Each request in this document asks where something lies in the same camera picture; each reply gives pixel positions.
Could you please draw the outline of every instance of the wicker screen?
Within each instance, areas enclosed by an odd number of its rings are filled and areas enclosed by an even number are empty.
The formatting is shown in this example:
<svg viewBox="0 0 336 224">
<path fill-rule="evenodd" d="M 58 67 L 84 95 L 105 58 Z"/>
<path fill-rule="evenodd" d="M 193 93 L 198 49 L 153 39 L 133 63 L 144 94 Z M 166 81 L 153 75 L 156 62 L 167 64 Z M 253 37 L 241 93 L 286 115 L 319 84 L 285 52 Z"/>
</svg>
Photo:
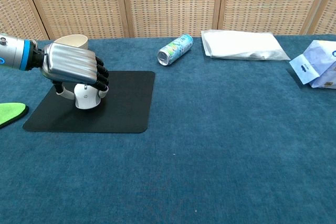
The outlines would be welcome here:
<svg viewBox="0 0 336 224">
<path fill-rule="evenodd" d="M 314 33 L 336 34 L 336 0 L 328 1 Z"/>
<path fill-rule="evenodd" d="M 124 37 L 118 0 L 36 0 L 52 37 L 84 34 L 89 38 Z"/>
<path fill-rule="evenodd" d="M 226 0 L 222 29 L 300 33 L 314 0 Z"/>
<path fill-rule="evenodd" d="M 135 37 L 200 36 L 211 29 L 215 0 L 130 0 Z"/>
<path fill-rule="evenodd" d="M 0 10 L 0 33 L 25 39 L 47 39 L 28 0 L 0 0 Z"/>
</svg>

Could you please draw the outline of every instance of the blue tablecloth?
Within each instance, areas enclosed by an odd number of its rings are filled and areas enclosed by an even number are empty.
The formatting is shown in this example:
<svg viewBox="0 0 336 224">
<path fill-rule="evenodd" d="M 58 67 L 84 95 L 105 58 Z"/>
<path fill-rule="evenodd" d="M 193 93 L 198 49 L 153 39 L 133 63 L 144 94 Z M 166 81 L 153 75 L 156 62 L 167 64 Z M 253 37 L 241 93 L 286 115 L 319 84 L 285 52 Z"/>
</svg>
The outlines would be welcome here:
<svg viewBox="0 0 336 224">
<path fill-rule="evenodd" d="M 294 58 L 336 36 L 277 39 Z M 89 41 L 109 70 L 156 72 L 142 134 L 25 132 L 51 83 L 0 69 L 0 102 L 30 107 L 0 131 L 0 223 L 335 223 L 336 91 L 287 61 L 208 58 L 200 38 L 164 67 L 171 40 Z"/>
</svg>

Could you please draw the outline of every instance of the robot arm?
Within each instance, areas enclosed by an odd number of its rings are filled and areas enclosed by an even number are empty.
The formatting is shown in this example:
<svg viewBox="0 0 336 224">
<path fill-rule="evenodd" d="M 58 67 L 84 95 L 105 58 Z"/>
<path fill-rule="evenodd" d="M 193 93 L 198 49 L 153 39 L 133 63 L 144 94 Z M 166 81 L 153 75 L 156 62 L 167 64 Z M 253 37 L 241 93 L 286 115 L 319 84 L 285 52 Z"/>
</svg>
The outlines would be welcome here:
<svg viewBox="0 0 336 224">
<path fill-rule="evenodd" d="M 108 90 L 108 70 L 90 50 L 58 43 L 38 49 L 33 40 L 0 34 L 1 65 L 23 71 L 40 68 L 53 81 L 57 93 L 64 92 L 62 82 L 87 84 L 102 92 Z"/>
</svg>

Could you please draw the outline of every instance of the green sponge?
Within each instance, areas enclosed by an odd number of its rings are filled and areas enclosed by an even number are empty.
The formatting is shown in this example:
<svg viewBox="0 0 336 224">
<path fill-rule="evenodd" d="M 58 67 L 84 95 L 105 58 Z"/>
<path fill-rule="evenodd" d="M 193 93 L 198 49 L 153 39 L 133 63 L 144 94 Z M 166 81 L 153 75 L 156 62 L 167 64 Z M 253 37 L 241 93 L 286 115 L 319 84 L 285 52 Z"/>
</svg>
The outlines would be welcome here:
<svg viewBox="0 0 336 224">
<path fill-rule="evenodd" d="M 0 129 L 25 116 L 28 110 L 23 103 L 0 103 Z"/>
</svg>

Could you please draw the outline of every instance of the white paper bag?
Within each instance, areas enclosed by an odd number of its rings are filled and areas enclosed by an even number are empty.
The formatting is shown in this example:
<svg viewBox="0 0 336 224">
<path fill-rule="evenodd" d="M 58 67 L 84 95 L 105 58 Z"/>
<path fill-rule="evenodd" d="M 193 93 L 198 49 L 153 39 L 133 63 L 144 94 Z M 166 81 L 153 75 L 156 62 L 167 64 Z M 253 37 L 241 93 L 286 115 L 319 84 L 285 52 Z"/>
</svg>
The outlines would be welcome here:
<svg viewBox="0 0 336 224">
<path fill-rule="evenodd" d="M 336 41 L 313 40 L 290 65 L 303 84 L 336 89 Z"/>
<path fill-rule="evenodd" d="M 239 60 L 290 60 L 271 33 L 202 31 L 205 54 L 212 58 Z"/>
</svg>

